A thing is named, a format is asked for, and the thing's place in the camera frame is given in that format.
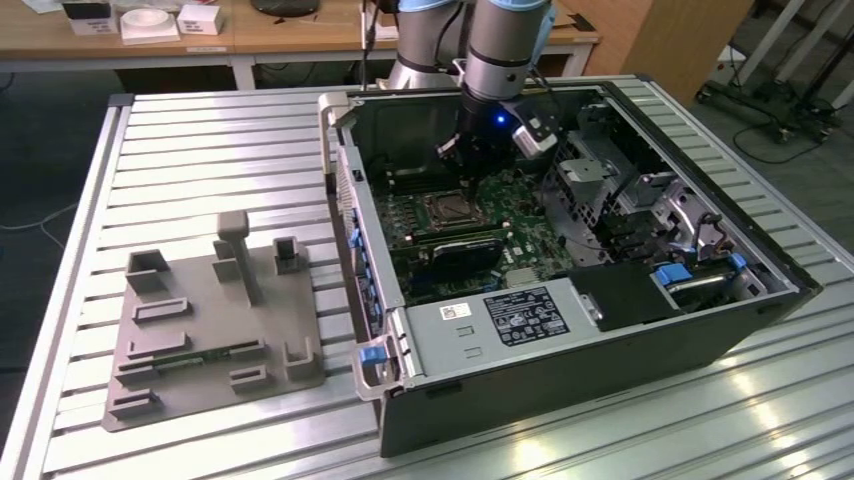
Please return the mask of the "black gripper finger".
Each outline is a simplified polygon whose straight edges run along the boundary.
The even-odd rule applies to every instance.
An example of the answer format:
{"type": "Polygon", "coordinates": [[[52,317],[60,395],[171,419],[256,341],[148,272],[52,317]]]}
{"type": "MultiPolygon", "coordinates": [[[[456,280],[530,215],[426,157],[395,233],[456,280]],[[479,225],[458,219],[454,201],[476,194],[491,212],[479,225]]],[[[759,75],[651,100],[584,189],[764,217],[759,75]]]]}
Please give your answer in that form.
{"type": "Polygon", "coordinates": [[[476,196],[475,165],[468,160],[468,141],[460,133],[436,147],[436,155],[447,171],[456,177],[462,190],[468,199],[476,196]]]}
{"type": "Polygon", "coordinates": [[[508,137],[499,139],[478,138],[471,153],[472,178],[471,193],[476,194],[480,182],[490,175],[510,168],[515,162],[515,145],[508,137]]]}

